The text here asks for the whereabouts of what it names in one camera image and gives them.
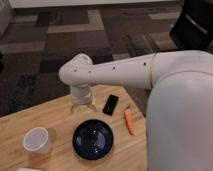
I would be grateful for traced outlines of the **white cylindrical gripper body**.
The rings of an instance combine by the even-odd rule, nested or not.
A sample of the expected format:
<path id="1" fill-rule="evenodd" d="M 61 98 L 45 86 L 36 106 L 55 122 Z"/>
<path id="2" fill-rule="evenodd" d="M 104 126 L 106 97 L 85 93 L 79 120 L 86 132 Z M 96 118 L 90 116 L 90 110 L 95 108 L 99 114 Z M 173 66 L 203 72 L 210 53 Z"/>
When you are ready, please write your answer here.
<path id="1" fill-rule="evenodd" d="M 87 105 L 93 99 L 92 91 L 88 84 L 71 86 L 70 95 L 74 105 Z"/>

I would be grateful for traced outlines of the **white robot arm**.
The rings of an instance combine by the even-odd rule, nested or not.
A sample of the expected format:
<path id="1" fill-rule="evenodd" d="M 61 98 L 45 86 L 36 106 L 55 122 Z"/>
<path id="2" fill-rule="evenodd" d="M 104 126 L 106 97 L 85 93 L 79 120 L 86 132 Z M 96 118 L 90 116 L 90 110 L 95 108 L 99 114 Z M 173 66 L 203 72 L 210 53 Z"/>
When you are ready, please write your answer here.
<path id="1" fill-rule="evenodd" d="M 92 84 L 149 89 L 148 171 L 213 171 L 213 54 L 159 52 L 101 64 L 78 54 L 59 78 L 78 105 L 92 100 Z"/>

